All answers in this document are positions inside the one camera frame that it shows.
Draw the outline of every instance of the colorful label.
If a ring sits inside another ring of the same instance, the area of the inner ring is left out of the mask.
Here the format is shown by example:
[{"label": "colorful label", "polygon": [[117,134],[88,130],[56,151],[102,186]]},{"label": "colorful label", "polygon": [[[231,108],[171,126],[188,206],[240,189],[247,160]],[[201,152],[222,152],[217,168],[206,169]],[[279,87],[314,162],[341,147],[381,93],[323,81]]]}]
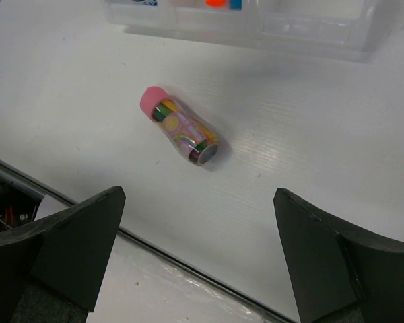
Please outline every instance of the colorful label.
[{"label": "colorful label", "polygon": [[202,141],[207,140],[207,136],[205,136],[197,123],[182,112],[169,114],[163,120],[163,125],[168,136],[187,157],[193,148]]}]

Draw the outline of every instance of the white surface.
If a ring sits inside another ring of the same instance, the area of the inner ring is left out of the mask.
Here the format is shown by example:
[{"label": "white surface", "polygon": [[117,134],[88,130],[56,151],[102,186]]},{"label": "white surface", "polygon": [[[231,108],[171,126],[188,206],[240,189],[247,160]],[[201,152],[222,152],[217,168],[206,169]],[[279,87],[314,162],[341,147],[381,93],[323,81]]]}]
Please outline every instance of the white surface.
[{"label": "white surface", "polygon": [[115,240],[87,323],[265,323],[252,310],[128,243]]},{"label": "white surface", "polygon": [[[272,198],[404,241],[404,0],[366,64],[124,34],[90,0],[2,0],[0,158],[298,319]],[[161,83],[229,143],[210,170],[139,111]]]},{"label": "white surface", "polygon": [[44,217],[55,214],[67,208],[68,206],[63,204],[62,202],[54,199],[49,195],[45,195],[45,197],[39,204],[35,220],[43,219]]}]

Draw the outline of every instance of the red wire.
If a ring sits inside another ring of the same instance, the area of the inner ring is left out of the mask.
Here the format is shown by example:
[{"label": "red wire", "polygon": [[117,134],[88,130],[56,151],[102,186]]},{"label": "red wire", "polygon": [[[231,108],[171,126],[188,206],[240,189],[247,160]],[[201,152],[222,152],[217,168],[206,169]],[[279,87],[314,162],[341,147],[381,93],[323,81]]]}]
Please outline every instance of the red wire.
[{"label": "red wire", "polygon": [[15,217],[13,216],[13,206],[12,205],[11,205],[10,209],[11,209],[11,223],[12,223],[12,226],[15,227]]}]

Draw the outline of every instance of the dark fabric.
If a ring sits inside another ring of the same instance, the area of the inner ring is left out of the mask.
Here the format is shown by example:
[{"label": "dark fabric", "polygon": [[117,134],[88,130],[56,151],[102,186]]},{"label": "dark fabric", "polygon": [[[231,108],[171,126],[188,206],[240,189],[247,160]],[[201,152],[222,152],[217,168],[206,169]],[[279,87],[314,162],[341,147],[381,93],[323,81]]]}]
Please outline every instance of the dark fabric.
[{"label": "dark fabric", "polygon": [[84,323],[87,312],[49,289],[30,283],[10,323]]}]

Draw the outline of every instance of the orange object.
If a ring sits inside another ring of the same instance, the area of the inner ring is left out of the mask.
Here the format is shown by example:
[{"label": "orange object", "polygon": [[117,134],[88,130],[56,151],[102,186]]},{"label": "orange object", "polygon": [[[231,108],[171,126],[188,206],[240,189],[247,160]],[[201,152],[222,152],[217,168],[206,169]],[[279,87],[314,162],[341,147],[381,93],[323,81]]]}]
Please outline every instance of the orange object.
[{"label": "orange object", "polygon": [[207,5],[210,7],[223,7],[226,0],[207,0]]}]

